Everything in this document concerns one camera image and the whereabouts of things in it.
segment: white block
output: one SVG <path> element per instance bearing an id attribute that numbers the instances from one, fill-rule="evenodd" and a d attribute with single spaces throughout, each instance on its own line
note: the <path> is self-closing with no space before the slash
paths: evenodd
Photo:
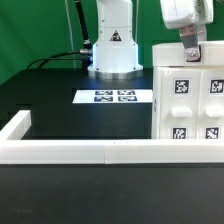
<path id="1" fill-rule="evenodd" d="M 0 164 L 104 164 L 105 141 L 2 141 Z"/>
<path id="2" fill-rule="evenodd" d="M 202 70 L 197 138 L 224 139 L 224 68 Z"/>
<path id="3" fill-rule="evenodd" d="M 187 62 L 182 43 L 158 44 L 153 46 L 154 66 L 224 66 L 224 41 L 200 42 L 201 61 Z"/>
<path id="4" fill-rule="evenodd" d="M 154 68 L 152 138 L 196 137 L 201 70 Z"/>
<path id="5" fill-rule="evenodd" d="M 0 140 L 20 140 L 31 126 L 29 110 L 20 110 L 1 130 Z"/>

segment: black cable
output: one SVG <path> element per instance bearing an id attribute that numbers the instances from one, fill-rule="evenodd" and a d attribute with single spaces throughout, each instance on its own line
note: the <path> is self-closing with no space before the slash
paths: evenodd
<path id="1" fill-rule="evenodd" d="M 45 59 L 37 68 L 42 68 L 46 63 L 48 63 L 48 61 L 50 61 L 50 58 L 59 58 L 59 57 L 74 55 L 74 54 L 80 54 L 80 52 L 72 51 L 72 52 L 65 52 L 65 53 L 61 53 L 61 54 L 52 55 L 51 57 L 49 57 L 49 59 Z"/>
<path id="2" fill-rule="evenodd" d="M 86 21 L 85 21 L 83 9 L 82 9 L 82 3 L 80 0 L 74 0 L 74 2 L 76 5 L 78 16 L 79 16 L 79 22 L 80 22 L 82 36 L 83 36 L 83 40 L 84 40 L 84 48 L 92 49 L 92 44 L 89 41 L 89 35 L 88 35 L 88 31 L 87 31 Z"/>
<path id="3" fill-rule="evenodd" d="M 88 58 L 42 58 L 42 59 L 38 59 L 38 60 L 35 60 L 35 61 L 31 62 L 31 63 L 27 66 L 26 70 L 30 69 L 30 67 L 31 67 L 33 64 L 35 64 L 35 63 L 37 63 L 37 62 L 40 62 L 40 61 L 47 61 L 47 62 L 49 62 L 49 61 L 74 61 L 74 60 L 88 60 Z"/>

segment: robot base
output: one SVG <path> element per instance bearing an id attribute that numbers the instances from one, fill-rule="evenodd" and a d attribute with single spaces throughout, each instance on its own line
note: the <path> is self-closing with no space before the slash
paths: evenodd
<path id="1" fill-rule="evenodd" d="M 134 79 L 137 77 L 141 77 L 143 74 L 143 70 L 135 70 L 132 72 L 124 72 L 124 73 L 109 73 L 109 72 L 97 72 L 97 71 L 89 71 L 90 78 L 98 78 L 105 80 L 128 80 Z"/>

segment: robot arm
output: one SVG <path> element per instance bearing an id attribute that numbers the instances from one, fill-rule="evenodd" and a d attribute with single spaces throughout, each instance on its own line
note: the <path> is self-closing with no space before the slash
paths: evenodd
<path id="1" fill-rule="evenodd" d="M 166 27 L 179 29 L 187 61 L 200 60 L 198 41 L 206 40 L 205 24 L 213 22 L 213 0 L 160 0 L 160 3 Z"/>

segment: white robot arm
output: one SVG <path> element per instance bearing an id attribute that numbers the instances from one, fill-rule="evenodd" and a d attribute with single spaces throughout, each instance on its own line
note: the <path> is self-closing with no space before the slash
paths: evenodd
<path id="1" fill-rule="evenodd" d="M 130 72 L 142 70 L 138 64 L 138 45 L 132 38 L 132 1 L 97 0 L 98 40 L 93 45 L 91 76 L 126 79 Z"/>
<path id="2" fill-rule="evenodd" d="M 164 23 L 168 29 L 179 29 L 187 61 L 200 60 L 198 41 L 205 24 L 213 22 L 213 0 L 160 0 Z"/>

